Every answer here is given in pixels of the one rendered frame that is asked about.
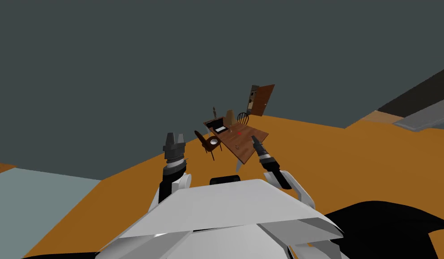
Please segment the brown wooden table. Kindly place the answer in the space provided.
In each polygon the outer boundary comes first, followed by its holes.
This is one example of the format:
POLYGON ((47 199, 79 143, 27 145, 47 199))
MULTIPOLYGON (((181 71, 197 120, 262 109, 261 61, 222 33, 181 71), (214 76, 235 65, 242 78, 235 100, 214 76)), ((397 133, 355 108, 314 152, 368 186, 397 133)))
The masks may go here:
POLYGON ((238 122, 232 110, 228 110, 225 117, 216 117, 204 125, 236 156, 236 172, 255 152, 252 136, 260 142, 268 136, 267 132, 238 122))

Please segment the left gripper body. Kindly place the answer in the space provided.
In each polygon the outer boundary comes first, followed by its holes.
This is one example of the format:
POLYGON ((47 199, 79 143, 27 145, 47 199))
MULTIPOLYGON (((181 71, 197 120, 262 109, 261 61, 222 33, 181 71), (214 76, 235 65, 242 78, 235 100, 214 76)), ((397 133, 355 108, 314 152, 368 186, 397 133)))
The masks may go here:
POLYGON ((164 145, 164 158, 168 161, 171 160, 180 160, 184 157, 185 152, 185 143, 176 143, 171 145, 164 145))

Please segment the dark brown wooden chair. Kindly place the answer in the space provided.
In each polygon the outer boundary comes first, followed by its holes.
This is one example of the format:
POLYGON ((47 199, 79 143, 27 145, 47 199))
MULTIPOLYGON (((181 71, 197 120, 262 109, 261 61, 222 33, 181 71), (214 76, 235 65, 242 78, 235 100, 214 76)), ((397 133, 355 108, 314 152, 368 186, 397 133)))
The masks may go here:
POLYGON ((202 147, 205 149, 205 152, 206 153, 210 152, 212 160, 214 160, 214 155, 212 151, 217 147, 219 147, 222 150, 220 139, 217 136, 210 136, 208 138, 204 138, 203 135, 196 130, 194 131, 194 133, 197 136, 197 138, 200 140, 202 147))

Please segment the brown wooden door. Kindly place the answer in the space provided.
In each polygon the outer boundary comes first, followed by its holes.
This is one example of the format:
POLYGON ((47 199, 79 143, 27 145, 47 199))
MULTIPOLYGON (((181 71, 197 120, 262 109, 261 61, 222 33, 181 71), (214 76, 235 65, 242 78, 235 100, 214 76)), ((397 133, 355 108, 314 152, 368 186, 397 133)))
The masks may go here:
POLYGON ((263 116, 274 87, 275 84, 265 86, 253 85, 251 87, 246 110, 248 115, 263 116))

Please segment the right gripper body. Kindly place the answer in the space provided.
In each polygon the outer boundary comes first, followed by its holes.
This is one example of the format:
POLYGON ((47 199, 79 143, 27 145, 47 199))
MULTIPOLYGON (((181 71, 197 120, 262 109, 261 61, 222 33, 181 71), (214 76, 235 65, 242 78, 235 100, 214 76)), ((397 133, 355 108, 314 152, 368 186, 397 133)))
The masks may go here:
POLYGON ((262 143, 258 140, 258 138, 254 135, 252 135, 251 137, 252 137, 253 148, 255 149, 259 158, 268 158, 269 153, 263 147, 262 143))

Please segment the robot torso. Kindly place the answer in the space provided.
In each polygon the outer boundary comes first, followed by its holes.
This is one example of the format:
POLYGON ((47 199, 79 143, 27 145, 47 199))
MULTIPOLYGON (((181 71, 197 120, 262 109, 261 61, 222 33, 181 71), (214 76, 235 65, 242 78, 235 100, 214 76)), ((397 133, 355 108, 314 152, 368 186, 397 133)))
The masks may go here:
POLYGON ((95 259, 349 259, 342 231, 261 179, 185 188, 150 209, 95 259))

